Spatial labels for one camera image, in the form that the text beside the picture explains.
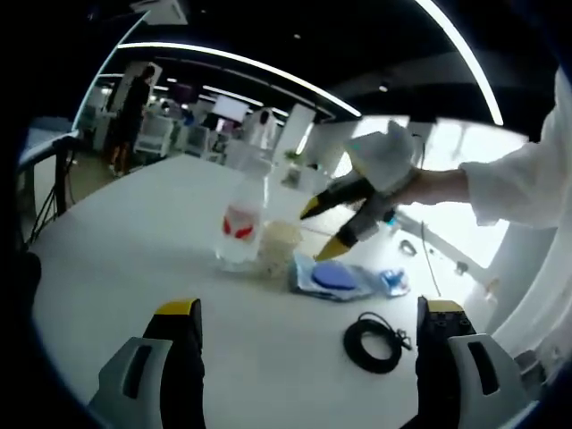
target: black ceiling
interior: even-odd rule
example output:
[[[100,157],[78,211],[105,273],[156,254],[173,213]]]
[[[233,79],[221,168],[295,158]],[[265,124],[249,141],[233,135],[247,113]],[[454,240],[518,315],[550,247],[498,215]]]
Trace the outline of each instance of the black ceiling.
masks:
[[[436,0],[435,3],[450,17],[477,59],[480,53],[497,53],[501,54],[500,58],[526,59],[528,64],[541,71],[531,72],[530,67],[519,69],[509,61],[482,63],[505,126],[527,134],[538,131],[543,115],[551,108],[551,74],[556,69],[556,63],[539,35],[511,11],[508,2]],[[309,0],[279,4],[260,0],[193,0],[185,6],[189,11],[188,25],[143,24],[130,36],[130,41],[161,40],[222,49],[290,72],[331,90],[334,95],[340,84],[366,73],[379,73],[382,83],[385,73],[397,64],[456,52],[442,29],[414,0],[357,0],[342,5]],[[107,14],[128,11],[128,2],[115,1],[105,5]],[[163,79],[174,77],[210,84],[283,110],[296,103],[292,97],[236,74],[195,63],[166,60],[167,57],[246,73],[317,103],[335,114],[336,120],[352,117],[299,85],[267,71],[213,55],[173,49],[120,50],[106,72],[121,72],[134,59],[149,59],[164,67]],[[443,68],[447,74],[447,66],[443,65]],[[519,86],[496,86],[495,74],[502,73],[512,73],[510,76],[516,77]],[[350,91],[342,98],[363,114],[422,114],[492,122],[482,94],[471,81],[449,83],[445,79],[434,84],[425,82],[391,89],[391,78],[388,79],[390,91],[387,93],[361,90],[352,95]]]

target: yellow tool tip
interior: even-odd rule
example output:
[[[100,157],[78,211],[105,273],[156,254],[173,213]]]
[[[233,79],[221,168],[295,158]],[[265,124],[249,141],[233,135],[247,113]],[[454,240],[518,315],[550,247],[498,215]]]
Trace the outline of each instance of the yellow tool tip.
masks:
[[[307,214],[307,212],[309,212],[310,210],[312,210],[314,207],[317,206],[318,206],[318,198],[313,197],[308,201],[306,207],[304,207],[304,210],[302,210],[302,213],[300,213],[300,218],[304,217]]]
[[[333,259],[339,255],[343,255],[348,252],[348,250],[349,248],[341,244],[338,239],[332,237],[330,241],[325,244],[322,251],[314,257],[314,260],[316,262],[327,261],[328,259]]]

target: ceiling light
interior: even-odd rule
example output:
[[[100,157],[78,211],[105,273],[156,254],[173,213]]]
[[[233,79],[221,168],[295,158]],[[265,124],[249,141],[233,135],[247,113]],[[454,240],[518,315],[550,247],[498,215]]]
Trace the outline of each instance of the ceiling light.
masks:
[[[453,42],[453,45],[458,49],[458,52],[467,63],[469,70],[475,76],[476,84],[481,89],[481,92],[484,96],[484,101],[489,106],[489,110],[491,111],[492,120],[497,125],[502,125],[502,116],[501,110],[499,109],[499,105],[497,104],[497,100],[494,98],[494,94],[492,93],[491,85],[489,81],[484,76],[484,71],[481,68],[481,64],[476,60],[473,51],[471,48],[468,47],[467,42],[463,37],[460,35],[458,30],[455,28],[453,23],[447,18],[447,16],[439,9],[439,7],[433,3],[432,0],[415,0],[417,4],[419,4],[423,9],[429,13],[429,15],[437,22],[447,37]]]
[[[277,69],[276,67],[273,67],[272,65],[260,63],[259,61],[256,61],[256,60],[251,60],[250,58],[247,58],[246,56],[231,54],[230,52],[221,51],[219,49],[213,49],[211,47],[185,45],[182,43],[168,43],[168,42],[122,43],[118,46],[118,49],[129,49],[129,48],[138,48],[138,47],[164,47],[164,48],[171,48],[171,49],[184,49],[187,51],[195,51],[195,52],[202,52],[204,54],[218,55],[218,56],[222,56],[224,58],[229,58],[231,60],[239,61],[241,63],[246,63],[249,65],[252,65],[253,67],[257,67],[259,69],[266,70],[267,72],[274,73],[278,76],[283,77],[284,79],[287,79],[287,80],[290,80],[294,83],[297,83],[300,86],[302,86],[306,89],[309,89],[310,91],[313,91],[316,94],[318,94],[318,95],[324,97],[325,99],[331,101],[335,105],[338,105],[339,107],[350,112],[354,116],[356,116],[356,117],[361,116],[361,113],[357,109],[355,109],[351,105],[345,103],[344,101],[340,100],[336,96],[333,96],[329,92],[324,91],[323,89],[317,87],[316,85],[312,85],[311,83],[306,82],[305,80],[303,80],[297,76],[294,76],[293,74],[290,74],[286,71]]]
[[[100,78],[122,78],[123,73],[101,73],[97,76],[98,79]]]
[[[252,98],[244,97],[239,94],[234,94],[233,92],[225,91],[224,89],[209,87],[208,85],[203,85],[203,89],[206,89],[207,91],[218,92],[219,94],[223,94],[224,96],[228,97],[233,97],[238,100],[246,101],[247,103],[250,103],[252,105],[260,105],[260,106],[264,105],[264,103],[260,103],[259,101],[253,100]]]
[[[203,96],[203,95],[200,95],[198,97],[206,101],[212,101],[213,103],[216,101],[216,97]]]
[[[275,114],[279,114],[279,115],[281,115],[281,116],[285,116],[285,117],[290,116],[290,114],[288,114],[287,112],[284,112],[283,110],[277,109],[276,107],[273,107],[273,108],[272,108],[272,111],[273,111]]]

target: blue sponge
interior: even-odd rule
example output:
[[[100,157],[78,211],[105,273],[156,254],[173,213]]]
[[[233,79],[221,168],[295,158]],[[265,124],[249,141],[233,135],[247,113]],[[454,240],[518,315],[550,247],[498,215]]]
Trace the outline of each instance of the blue sponge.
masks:
[[[312,280],[325,289],[354,290],[356,280],[342,264],[326,261],[316,264],[312,270]]]

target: white sleeve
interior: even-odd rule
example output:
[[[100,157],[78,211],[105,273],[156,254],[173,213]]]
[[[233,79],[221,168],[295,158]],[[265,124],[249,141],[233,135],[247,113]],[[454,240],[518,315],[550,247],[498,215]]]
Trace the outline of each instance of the white sleeve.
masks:
[[[540,143],[527,143],[489,164],[460,166],[467,173],[471,206],[479,224],[499,219],[535,227],[558,224],[570,182],[568,151],[572,150],[567,117],[572,94],[564,79],[557,76],[556,105],[544,120]]]

